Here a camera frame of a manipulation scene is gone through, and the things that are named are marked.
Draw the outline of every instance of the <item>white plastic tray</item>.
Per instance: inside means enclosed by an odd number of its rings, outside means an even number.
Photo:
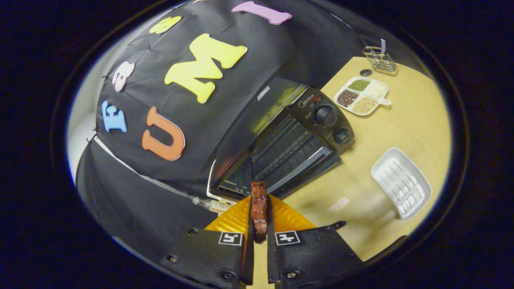
[[[427,203],[432,188],[419,168],[399,149],[390,148],[371,169],[404,221],[412,219]]]
[[[354,81],[356,80],[367,80],[369,81],[370,83],[368,84],[368,86],[366,86],[366,88],[359,92],[359,91],[355,91],[351,88],[348,88],[348,86],[350,84],[352,84]],[[337,102],[337,99],[339,97],[339,95],[344,91],[344,90],[349,90],[353,93],[356,93],[358,95],[357,99],[354,100],[354,102],[352,102],[352,104],[348,107],[345,107],[344,105],[341,105],[339,104],[339,102]],[[378,80],[374,80],[374,79],[371,79],[371,78],[367,78],[367,77],[361,77],[361,76],[357,76],[357,77],[354,77],[352,79],[350,79],[337,93],[336,95],[334,95],[334,102],[344,108],[345,110],[349,111],[349,112],[352,112],[356,115],[368,115],[370,113],[372,113],[379,104],[382,104],[382,105],[391,105],[391,101],[389,99],[385,99],[384,97],[386,96],[387,94],[387,91],[388,91],[388,87],[385,83],[383,82],[380,82]],[[373,99],[373,100],[376,100],[377,101],[377,104],[367,113],[365,114],[360,114],[358,112],[354,112],[353,111],[353,108],[355,106],[355,104],[357,102],[359,102],[361,99],[363,98],[370,98],[370,99]]]

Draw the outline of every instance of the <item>wooden table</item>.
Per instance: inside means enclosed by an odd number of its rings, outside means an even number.
[[[365,57],[353,57],[321,90],[333,97],[363,69],[372,69]],[[353,147],[341,154],[342,164],[315,179],[284,202],[316,226],[339,220],[347,225],[339,234],[365,261],[410,234],[437,201],[448,172],[451,138],[450,121],[443,96],[425,75],[398,64],[398,74],[373,71],[371,79],[389,87],[385,96],[390,106],[379,106],[367,116],[343,110],[355,131]],[[432,187],[426,206],[410,221],[397,216],[394,205],[371,177],[371,168],[389,148],[402,150],[423,172]],[[346,198],[338,210],[330,207]],[[266,243],[255,247],[254,286],[267,284]]]

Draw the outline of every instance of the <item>sausage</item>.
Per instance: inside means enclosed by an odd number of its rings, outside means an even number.
[[[252,211],[253,239],[256,243],[262,244],[268,234],[268,223],[266,221],[266,209],[268,192],[264,182],[252,182]]]

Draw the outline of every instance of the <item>metal utensil holder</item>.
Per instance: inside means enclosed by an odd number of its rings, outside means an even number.
[[[362,53],[371,63],[375,71],[395,76],[398,74],[398,67],[393,59],[387,53],[382,53],[382,48],[375,46],[366,46]]]

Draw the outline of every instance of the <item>black toaster oven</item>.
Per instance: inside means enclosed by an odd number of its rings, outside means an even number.
[[[273,78],[221,140],[208,192],[238,201],[264,181],[284,198],[341,162],[354,132],[343,112],[318,89]]]

